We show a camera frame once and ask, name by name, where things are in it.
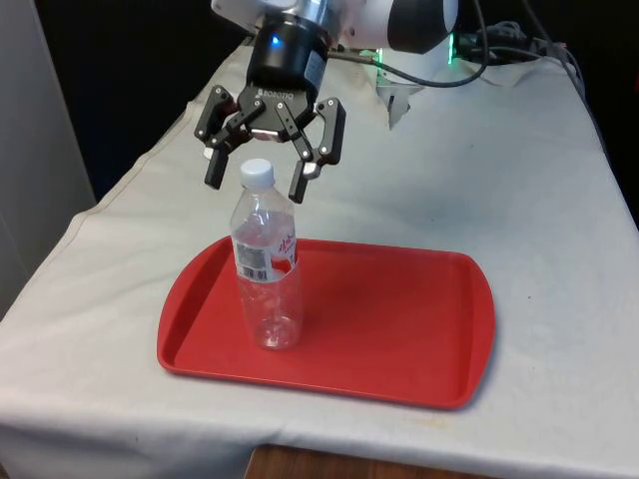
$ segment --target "plastic tray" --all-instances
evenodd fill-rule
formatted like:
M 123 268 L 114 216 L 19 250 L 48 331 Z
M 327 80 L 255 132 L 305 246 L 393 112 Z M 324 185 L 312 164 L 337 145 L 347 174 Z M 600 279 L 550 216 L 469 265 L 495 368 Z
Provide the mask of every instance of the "plastic tray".
M 490 288 L 453 252 L 301 239 L 305 324 L 294 348 L 252 342 L 229 238 L 200 253 L 167 297 L 158 359 L 178 373 L 455 408 L 494 335 Z

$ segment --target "bottle label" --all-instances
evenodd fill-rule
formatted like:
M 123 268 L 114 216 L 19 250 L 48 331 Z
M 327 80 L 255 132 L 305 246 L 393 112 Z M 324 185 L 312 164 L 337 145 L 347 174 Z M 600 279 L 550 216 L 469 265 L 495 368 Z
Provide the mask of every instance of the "bottle label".
M 277 281 L 298 262 L 296 232 L 282 234 L 277 243 L 255 247 L 233 239 L 238 274 L 257 282 Z

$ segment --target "plastic water bottle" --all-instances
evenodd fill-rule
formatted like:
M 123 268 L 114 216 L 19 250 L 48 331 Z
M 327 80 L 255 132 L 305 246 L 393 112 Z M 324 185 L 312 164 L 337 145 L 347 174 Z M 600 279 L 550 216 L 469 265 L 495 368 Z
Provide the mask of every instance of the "plastic water bottle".
M 231 231 L 245 319 L 259 345 L 283 349 L 298 341 L 303 318 L 294 207 L 267 160 L 248 160 L 241 173 Z

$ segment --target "bottle cap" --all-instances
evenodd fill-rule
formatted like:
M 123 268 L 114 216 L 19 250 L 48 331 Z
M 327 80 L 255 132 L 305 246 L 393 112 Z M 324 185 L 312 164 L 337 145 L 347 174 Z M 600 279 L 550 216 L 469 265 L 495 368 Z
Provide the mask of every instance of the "bottle cap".
M 249 190 L 268 190 L 276 183 L 273 165 L 268 160 L 255 158 L 242 163 L 240 167 L 242 185 Z

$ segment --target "white tablecloth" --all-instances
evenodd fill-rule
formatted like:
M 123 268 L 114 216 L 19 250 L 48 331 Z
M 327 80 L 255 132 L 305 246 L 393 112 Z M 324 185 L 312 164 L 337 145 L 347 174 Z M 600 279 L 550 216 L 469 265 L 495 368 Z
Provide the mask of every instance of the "white tablecloth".
M 239 93 L 249 55 L 211 85 Z M 332 95 L 348 114 L 342 162 L 310 184 L 299 234 L 474 257 L 497 335 L 471 403 L 425 410 L 160 367 L 164 299 L 227 234 L 241 160 L 273 160 L 284 191 L 295 164 L 292 145 L 251 142 L 222 190 L 206 187 L 203 94 L 73 220 L 0 323 L 12 479 L 239 478 L 262 443 L 500 477 L 639 477 L 639 235 L 565 74 L 545 63 L 513 88 L 426 89 L 392 132 L 360 66 L 330 62 L 320 98 Z

